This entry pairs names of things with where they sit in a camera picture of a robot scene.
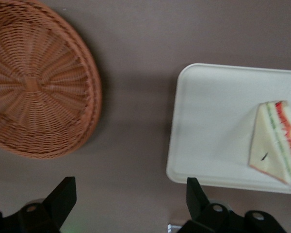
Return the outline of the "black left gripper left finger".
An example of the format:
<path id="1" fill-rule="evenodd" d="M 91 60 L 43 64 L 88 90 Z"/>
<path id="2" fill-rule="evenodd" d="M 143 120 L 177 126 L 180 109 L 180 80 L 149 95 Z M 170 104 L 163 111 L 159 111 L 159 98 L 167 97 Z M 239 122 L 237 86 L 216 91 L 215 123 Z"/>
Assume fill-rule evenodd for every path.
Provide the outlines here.
<path id="1" fill-rule="evenodd" d="M 65 177 L 45 199 L 33 200 L 10 216 L 0 211 L 0 233 L 59 233 L 76 201 L 75 177 Z"/>

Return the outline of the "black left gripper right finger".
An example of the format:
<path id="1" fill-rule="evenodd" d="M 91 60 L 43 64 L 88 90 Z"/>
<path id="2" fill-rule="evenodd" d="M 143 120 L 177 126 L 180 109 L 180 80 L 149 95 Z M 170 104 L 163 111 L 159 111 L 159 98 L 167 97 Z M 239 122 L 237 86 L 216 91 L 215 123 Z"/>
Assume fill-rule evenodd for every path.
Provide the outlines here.
<path id="1" fill-rule="evenodd" d="M 191 216 L 180 233 L 285 233 L 267 212 L 251 210 L 240 216 L 222 204 L 211 203 L 197 178 L 188 178 L 186 203 Z"/>

